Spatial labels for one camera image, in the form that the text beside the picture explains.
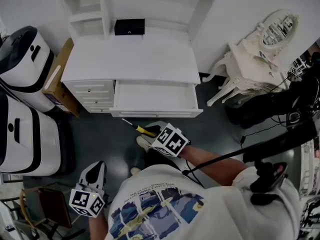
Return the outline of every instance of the white robot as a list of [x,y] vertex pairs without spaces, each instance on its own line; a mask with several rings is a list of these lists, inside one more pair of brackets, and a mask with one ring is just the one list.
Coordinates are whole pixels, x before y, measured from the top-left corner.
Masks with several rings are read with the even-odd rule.
[[69,205],[76,213],[96,218],[103,210],[106,204],[103,199],[106,172],[107,167],[103,161],[95,162],[82,171],[79,182],[71,190],[69,200]]

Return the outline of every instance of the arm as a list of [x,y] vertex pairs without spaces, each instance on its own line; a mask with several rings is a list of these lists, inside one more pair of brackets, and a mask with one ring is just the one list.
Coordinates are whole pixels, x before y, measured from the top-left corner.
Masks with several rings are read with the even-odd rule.
[[104,212],[96,218],[89,218],[90,240],[105,240],[109,227]]
[[[193,146],[186,146],[179,156],[186,159],[194,166],[198,166],[204,162],[220,157],[218,154]],[[246,168],[247,166],[243,162],[228,158],[202,167],[200,170],[220,185],[231,186],[236,176]]]

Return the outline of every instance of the black box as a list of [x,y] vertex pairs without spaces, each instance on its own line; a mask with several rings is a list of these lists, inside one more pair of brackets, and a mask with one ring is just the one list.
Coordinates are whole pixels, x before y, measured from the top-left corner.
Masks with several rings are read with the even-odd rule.
[[117,19],[114,26],[114,34],[116,36],[124,35],[144,35],[145,19]]

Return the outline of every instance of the white wall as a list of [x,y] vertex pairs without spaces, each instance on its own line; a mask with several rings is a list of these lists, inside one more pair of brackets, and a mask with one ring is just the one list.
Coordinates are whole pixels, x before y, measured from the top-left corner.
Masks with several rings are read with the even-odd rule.
[[70,36],[59,0],[0,0],[0,16],[9,34],[37,27],[55,54]]
[[320,0],[215,0],[192,43],[199,71],[207,73],[227,51],[228,41],[238,43],[279,9],[299,15],[296,36],[280,54],[283,64],[293,62],[320,37]]

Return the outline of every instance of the printed graphic on shirt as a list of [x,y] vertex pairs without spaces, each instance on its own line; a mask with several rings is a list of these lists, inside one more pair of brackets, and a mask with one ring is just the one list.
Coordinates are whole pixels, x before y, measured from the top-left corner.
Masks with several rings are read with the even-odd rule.
[[187,227],[205,202],[174,184],[153,184],[131,194],[124,206],[111,214],[109,232],[117,240],[162,240],[179,227]]

